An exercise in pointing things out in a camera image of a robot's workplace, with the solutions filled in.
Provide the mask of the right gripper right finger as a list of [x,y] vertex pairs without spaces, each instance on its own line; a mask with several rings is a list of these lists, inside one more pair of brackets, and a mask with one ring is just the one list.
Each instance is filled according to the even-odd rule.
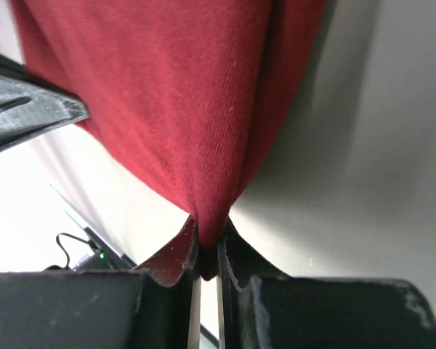
[[436,348],[434,313],[407,281],[293,277],[232,223],[217,261],[221,348]]

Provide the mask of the dark red t-shirt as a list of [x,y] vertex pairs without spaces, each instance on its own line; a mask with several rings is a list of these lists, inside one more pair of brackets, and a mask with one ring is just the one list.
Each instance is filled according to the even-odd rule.
[[79,96],[81,126],[198,224],[217,273],[230,207],[275,140],[324,1],[12,1],[26,70]]

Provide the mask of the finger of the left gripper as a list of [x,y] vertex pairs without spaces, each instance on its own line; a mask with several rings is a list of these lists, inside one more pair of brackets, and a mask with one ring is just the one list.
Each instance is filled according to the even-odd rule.
[[0,55],[0,152],[89,118],[84,102]]

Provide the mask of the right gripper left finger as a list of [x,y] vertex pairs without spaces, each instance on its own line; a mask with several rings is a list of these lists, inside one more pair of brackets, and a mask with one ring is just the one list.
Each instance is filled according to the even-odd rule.
[[131,270],[0,273],[0,348],[197,348],[195,222]]

